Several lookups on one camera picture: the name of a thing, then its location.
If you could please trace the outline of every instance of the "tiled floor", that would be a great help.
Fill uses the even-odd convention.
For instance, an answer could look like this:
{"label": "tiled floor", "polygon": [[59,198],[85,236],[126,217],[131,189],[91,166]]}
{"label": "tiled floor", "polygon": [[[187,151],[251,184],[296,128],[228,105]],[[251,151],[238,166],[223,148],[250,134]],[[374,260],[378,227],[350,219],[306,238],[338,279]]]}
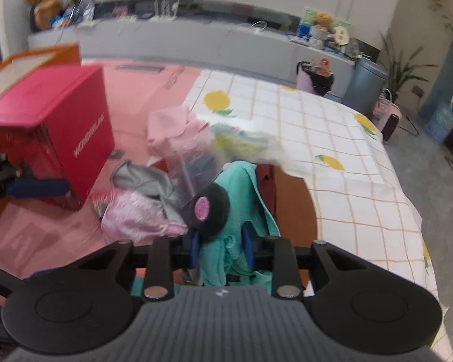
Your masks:
{"label": "tiled floor", "polygon": [[[421,120],[415,120],[417,127]],[[406,119],[401,126],[414,132]],[[428,246],[443,305],[448,308],[446,329],[453,342],[453,159],[446,147],[431,142],[422,129],[412,136],[398,129],[386,145],[404,193],[423,218]]]}

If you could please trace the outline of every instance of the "red box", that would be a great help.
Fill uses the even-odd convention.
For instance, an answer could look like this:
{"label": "red box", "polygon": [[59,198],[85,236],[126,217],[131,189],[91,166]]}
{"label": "red box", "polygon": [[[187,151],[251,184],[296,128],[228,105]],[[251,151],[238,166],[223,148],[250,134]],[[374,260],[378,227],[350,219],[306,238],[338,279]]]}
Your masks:
{"label": "red box", "polygon": [[66,178],[78,209],[114,149],[100,66],[37,69],[0,96],[0,152],[26,175]]}

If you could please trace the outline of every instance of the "water bottle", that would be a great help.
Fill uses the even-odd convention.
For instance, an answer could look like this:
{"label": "water bottle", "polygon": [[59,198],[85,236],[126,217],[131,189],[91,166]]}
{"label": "water bottle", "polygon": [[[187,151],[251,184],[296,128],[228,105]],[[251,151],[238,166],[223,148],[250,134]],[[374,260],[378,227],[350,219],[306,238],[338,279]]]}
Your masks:
{"label": "water bottle", "polygon": [[453,96],[450,103],[441,103],[425,125],[426,134],[441,144],[453,130]]}

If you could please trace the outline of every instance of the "orange box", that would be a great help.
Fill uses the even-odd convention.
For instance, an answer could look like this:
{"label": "orange box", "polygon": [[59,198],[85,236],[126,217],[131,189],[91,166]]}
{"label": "orange box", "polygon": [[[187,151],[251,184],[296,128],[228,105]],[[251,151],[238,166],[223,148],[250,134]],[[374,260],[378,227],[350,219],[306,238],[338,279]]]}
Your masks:
{"label": "orange box", "polygon": [[[25,50],[13,54],[0,62],[0,95],[38,68],[64,64],[80,65],[80,63],[81,55],[78,43]],[[0,215],[7,203],[7,198],[0,200]]]}

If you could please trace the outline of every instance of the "white plaid tablecloth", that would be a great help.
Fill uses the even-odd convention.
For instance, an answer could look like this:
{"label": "white plaid tablecloth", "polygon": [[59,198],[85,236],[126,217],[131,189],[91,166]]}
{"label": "white plaid tablecloth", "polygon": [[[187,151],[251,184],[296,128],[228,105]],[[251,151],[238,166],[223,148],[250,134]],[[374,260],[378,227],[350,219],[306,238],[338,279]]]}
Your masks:
{"label": "white plaid tablecloth", "polygon": [[[212,92],[222,98],[218,106],[204,101]],[[438,297],[421,217],[400,187],[381,134],[364,129],[356,111],[303,91],[210,70],[201,72],[185,102],[197,114],[252,119],[276,136],[291,158],[284,170],[303,177],[309,187],[320,239]],[[331,168],[319,155],[338,160],[344,170]],[[444,325],[432,349],[442,360],[453,360]]]}

